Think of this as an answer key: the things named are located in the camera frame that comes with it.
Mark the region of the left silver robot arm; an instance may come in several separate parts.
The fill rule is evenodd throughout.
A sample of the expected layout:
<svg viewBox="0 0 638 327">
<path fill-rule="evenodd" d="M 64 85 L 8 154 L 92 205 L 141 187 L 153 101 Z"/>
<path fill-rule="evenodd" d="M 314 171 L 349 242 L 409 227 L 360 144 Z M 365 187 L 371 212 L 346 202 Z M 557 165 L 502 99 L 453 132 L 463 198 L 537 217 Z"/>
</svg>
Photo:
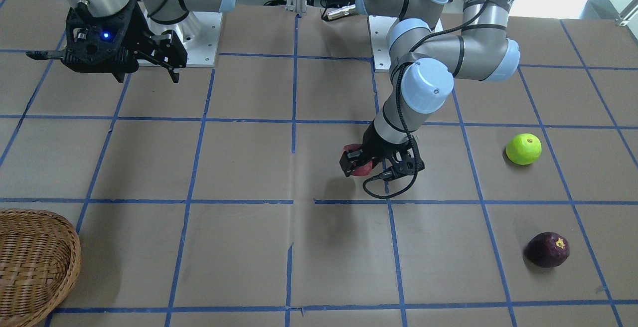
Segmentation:
<svg viewBox="0 0 638 327">
<path fill-rule="evenodd" d="M 367 175 L 381 161 L 384 178 L 413 175 L 423 164 L 412 135 L 440 109 L 455 79 L 508 79 L 520 60 L 519 45 L 506 36 L 511 0 L 464 0 L 463 22 L 435 32 L 449 0 L 355 0 L 357 12 L 392 16 L 387 34 L 392 95 L 364 133 L 361 145 L 346 146 L 345 175 Z"/>
</svg>

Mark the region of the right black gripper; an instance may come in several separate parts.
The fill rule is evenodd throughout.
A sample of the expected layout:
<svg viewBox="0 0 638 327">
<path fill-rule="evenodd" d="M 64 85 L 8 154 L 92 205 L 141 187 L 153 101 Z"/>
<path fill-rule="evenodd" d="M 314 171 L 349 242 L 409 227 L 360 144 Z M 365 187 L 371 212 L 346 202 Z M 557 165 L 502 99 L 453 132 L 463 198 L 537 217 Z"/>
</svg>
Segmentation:
<svg viewBox="0 0 638 327">
<path fill-rule="evenodd" d="M 139 69 L 139 59 L 166 69 L 178 83 L 179 69 L 187 64 L 187 50 L 171 29 L 155 35 L 137 0 L 128 0 L 114 15 L 97 17 L 88 0 L 78 0 L 66 18 L 66 47 L 27 51 L 34 60 L 59 60 L 78 73 L 110 73 L 123 82 L 126 73 Z"/>
</svg>

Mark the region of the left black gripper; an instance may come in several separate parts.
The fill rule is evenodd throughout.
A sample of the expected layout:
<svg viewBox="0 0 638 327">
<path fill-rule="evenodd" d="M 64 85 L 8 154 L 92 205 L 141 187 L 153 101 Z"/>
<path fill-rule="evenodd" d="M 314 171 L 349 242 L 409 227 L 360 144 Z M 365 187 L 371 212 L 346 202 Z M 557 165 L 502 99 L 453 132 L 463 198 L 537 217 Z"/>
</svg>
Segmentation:
<svg viewBox="0 0 638 327">
<path fill-rule="evenodd" d="M 383 129 L 394 134 L 393 139 L 399 143 L 385 140 L 376 129 L 376 121 L 365 130 L 362 148 L 366 154 L 378 162 L 390 161 L 392 177 L 400 178 L 406 175 L 416 175 L 425 168 L 414 136 L 407 136 L 391 126 L 382 124 Z M 367 175 L 367 160 L 362 158 L 363 150 L 344 150 L 339 165 L 344 175 Z"/>
</svg>

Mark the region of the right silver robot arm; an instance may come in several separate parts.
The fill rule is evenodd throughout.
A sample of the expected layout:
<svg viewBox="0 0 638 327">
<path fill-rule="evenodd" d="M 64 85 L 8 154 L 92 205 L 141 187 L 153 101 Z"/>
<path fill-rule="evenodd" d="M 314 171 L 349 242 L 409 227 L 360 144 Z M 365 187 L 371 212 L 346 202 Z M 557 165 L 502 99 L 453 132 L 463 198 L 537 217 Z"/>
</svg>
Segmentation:
<svg viewBox="0 0 638 327">
<path fill-rule="evenodd" d="M 210 19 L 229 15 L 237 0 L 66 0 L 65 44 L 28 50 L 35 61 L 57 61 L 75 73 L 123 82 L 142 63 L 179 85 L 187 68 L 211 67 L 217 43 Z"/>
</svg>

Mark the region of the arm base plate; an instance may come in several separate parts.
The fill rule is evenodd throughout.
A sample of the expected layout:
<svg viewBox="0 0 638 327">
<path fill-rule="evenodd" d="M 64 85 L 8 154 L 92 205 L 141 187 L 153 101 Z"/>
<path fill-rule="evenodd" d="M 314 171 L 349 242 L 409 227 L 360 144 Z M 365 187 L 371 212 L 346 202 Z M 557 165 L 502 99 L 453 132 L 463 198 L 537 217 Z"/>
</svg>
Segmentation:
<svg viewBox="0 0 638 327">
<path fill-rule="evenodd" d="M 152 32 L 172 29 L 182 41 L 187 51 L 186 66 L 213 68 L 216 63 L 217 46 L 221 35 L 224 15 L 219 12 L 190 12 L 182 22 L 161 25 L 146 18 Z"/>
<path fill-rule="evenodd" d="M 445 64 L 450 72 L 454 71 L 461 51 L 460 39 L 456 35 L 429 38 L 411 52 L 418 41 L 436 31 L 440 26 L 439 19 L 435 20 L 434 27 L 419 18 L 399 20 L 389 16 L 370 16 L 368 20 L 374 72 L 390 72 L 405 54 L 432 57 Z"/>
</svg>

